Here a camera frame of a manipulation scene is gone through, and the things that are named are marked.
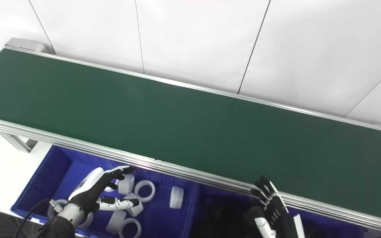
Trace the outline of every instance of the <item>blue plastic bin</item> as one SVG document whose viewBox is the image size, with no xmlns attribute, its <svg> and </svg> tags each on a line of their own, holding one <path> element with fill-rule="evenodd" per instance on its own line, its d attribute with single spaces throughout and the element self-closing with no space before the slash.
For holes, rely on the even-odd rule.
<svg viewBox="0 0 381 238">
<path fill-rule="evenodd" d="M 53 146 L 17 199 L 17 202 L 12 206 L 12 211 L 20 216 L 25 216 L 30 208 L 45 198 L 66 199 L 79 182 L 96 167 L 107 170 L 120 165 L 123 164 Z M 206 220 L 206 205 L 213 199 L 238 200 L 239 204 L 247 207 L 251 203 L 251 198 L 248 196 L 200 185 L 158 172 L 137 168 L 133 174 L 135 175 L 135 183 L 143 179 L 149 179 L 156 186 L 154 199 L 144 203 L 144 210 L 136 217 L 142 225 L 142 238 L 188 238 L 192 222 L 198 223 Z M 170 192 L 174 185 L 183 187 L 185 190 L 181 209 L 171 209 L 169 207 Z M 123 197 L 117 191 L 104 192 L 103 195 Z M 48 220 L 46 217 L 47 208 L 37 211 L 33 217 L 39 219 L 41 223 L 45 223 Z M 299 213 L 303 220 L 312 221 L 327 234 L 327 237 L 363 237 L 364 228 L 361 226 L 297 209 L 290 209 L 290 213 Z M 88 229 L 79 229 L 78 233 L 89 237 L 112 238 L 112 235 L 105 232 L 111 215 L 112 211 L 94 212 L 94 220 L 91 226 Z"/>
<path fill-rule="evenodd" d="M 82 179 L 96 167 L 107 170 L 120 165 L 123 164 L 53 146 L 11 210 L 20 216 L 25 216 L 33 205 L 44 198 L 67 199 Z M 154 198 L 150 202 L 144 203 L 144 210 L 135 217 L 142 225 L 141 237 L 188 237 L 192 224 L 192 219 L 189 218 L 193 215 L 193 202 L 196 202 L 199 185 L 195 182 L 141 168 L 137 168 L 133 174 L 135 175 L 135 183 L 149 179 L 154 182 L 156 188 Z M 174 185 L 185 190 L 181 209 L 171 209 L 169 207 L 171 188 Z M 103 195 L 119 198 L 124 196 L 117 191 L 103 192 Z M 33 216 L 39 219 L 40 222 L 45 223 L 48 220 L 46 217 L 47 208 L 38 211 Z M 113 237 L 105 232 L 111 215 L 112 211 L 94 212 L 92 224 L 87 229 L 80 229 L 78 233 L 100 238 Z"/>
</svg>

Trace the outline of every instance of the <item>floor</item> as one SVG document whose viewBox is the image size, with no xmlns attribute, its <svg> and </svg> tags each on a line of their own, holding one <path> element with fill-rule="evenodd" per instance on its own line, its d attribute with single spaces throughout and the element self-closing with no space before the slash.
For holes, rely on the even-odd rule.
<svg viewBox="0 0 381 238">
<path fill-rule="evenodd" d="M 22 219 L 0 212 L 0 238 L 12 238 L 17 231 Z M 27 238 L 38 231 L 41 225 L 26 222 L 19 238 Z"/>
</svg>

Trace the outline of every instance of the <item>robotic arm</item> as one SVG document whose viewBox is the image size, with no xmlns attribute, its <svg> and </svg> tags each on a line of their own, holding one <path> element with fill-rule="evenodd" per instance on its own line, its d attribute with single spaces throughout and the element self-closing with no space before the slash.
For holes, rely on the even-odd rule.
<svg viewBox="0 0 381 238">
<path fill-rule="evenodd" d="M 112 183 L 113 179 L 123 180 L 123 174 L 133 170 L 135 168 L 131 166 L 118 166 L 107 171 L 100 167 L 94 169 L 71 193 L 64 208 L 53 200 L 50 202 L 59 214 L 47 221 L 32 238 L 74 238 L 75 229 L 90 212 L 98 209 L 123 210 L 139 205 L 138 199 L 118 199 L 110 196 L 100 198 L 106 187 L 116 187 Z"/>
<path fill-rule="evenodd" d="M 301 217 L 289 214 L 273 183 L 261 176 L 254 184 L 251 193 L 260 200 L 251 213 L 263 238 L 305 238 Z"/>
</svg>

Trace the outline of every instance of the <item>green conveyor belt surface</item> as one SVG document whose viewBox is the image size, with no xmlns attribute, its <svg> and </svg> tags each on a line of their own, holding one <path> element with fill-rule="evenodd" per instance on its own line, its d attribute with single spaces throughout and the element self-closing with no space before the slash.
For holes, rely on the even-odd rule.
<svg viewBox="0 0 381 238">
<path fill-rule="evenodd" d="M 0 119 L 381 217 L 381 131 L 4 49 Z"/>
</svg>

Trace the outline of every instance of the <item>white ring part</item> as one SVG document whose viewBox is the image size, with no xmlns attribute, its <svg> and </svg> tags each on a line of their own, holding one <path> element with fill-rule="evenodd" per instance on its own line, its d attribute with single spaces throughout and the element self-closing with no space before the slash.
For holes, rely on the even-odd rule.
<svg viewBox="0 0 381 238">
<path fill-rule="evenodd" d="M 106 232 L 112 235 L 117 235 L 123 220 L 126 218 L 126 215 L 127 214 L 125 211 L 114 211 L 107 225 Z"/>
<path fill-rule="evenodd" d="M 129 224 L 129 223 L 135 223 L 136 226 L 138 227 L 138 230 L 136 232 L 136 235 L 133 236 L 133 238 L 139 238 L 141 235 L 142 235 L 142 226 L 141 224 L 138 222 L 138 220 L 134 219 L 134 218 L 127 218 L 126 220 L 123 221 L 123 223 L 121 223 L 121 227 L 120 227 L 120 230 L 118 231 L 118 236 L 120 238 L 124 238 L 124 235 L 123 235 L 123 229 L 124 227 Z"/>
<path fill-rule="evenodd" d="M 138 199 L 138 197 L 134 193 L 131 193 L 124 197 L 124 199 L 132 199 L 132 198 Z M 137 205 L 136 207 L 127 208 L 127 211 L 133 217 L 139 215 L 139 213 L 141 213 L 143 210 L 144 210 L 144 205 L 142 205 L 142 202 L 139 202 L 139 205 Z"/>
<path fill-rule="evenodd" d="M 127 195 L 133 191 L 133 186 L 135 185 L 134 175 L 123 175 L 124 179 L 118 181 L 118 193 Z"/>
<path fill-rule="evenodd" d="M 56 200 L 56 202 L 60 206 L 64 207 L 68 203 L 68 200 L 58 199 L 58 200 Z M 56 215 L 56 210 L 54 209 L 53 206 L 50 205 L 50 207 L 48 208 L 48 211 L 47 211 L 47 217 L 48 217 L 48 219 L 51 219 L 51 218 L 55 217 L 55 215 Z"/>
<path fill-rule="evenodd" d="M 115 180 L 115 185 L 117 185 L 118 186 L 118 182 L 120 182 L 118 179 L 116 179 Z M 110 188 L 110 187 L 106 187 L 105 189 L 104 189 L 104 191 L 106 191 L 106 192 L 112 192 L 112 191 L 114 191 L 114 189 L 112 189 L 112 188 Z"/>
<path fill-rule="evenodd" d="M 182 207 L 184 194 L 185 190 L 183 188 L 173 186 L 171 188 L 170 207 L 174 209 L 180 209 Z"/>
<path fill-rule="evenodd" d="M 149 186 L 151 187 L 151 194 L 147 197 L 141 197 L 139 196 L 139 189 L 141 189 L 143 186 Z M 149 180 L 142 180 L 142 181 L 139 181 L 136 186 L 135 186 L 135 195 L 138 197 L 138 199 L 141 201 L 141 202 L 149 202 L 151 201 L 154 196 L 155 196 L 155 185 L 153 182 L 149 181 Z"/>
<path fill-rule="evenodd" d="M 81 225 L 79 225 L 78 227 L 79 228 L 88 228 L 92 224 L 93 220 L 94 220 L 94 213 L 89 212 L 88 216 L 86 217 L 85 222 L 82 223 Z"/>
</svg>

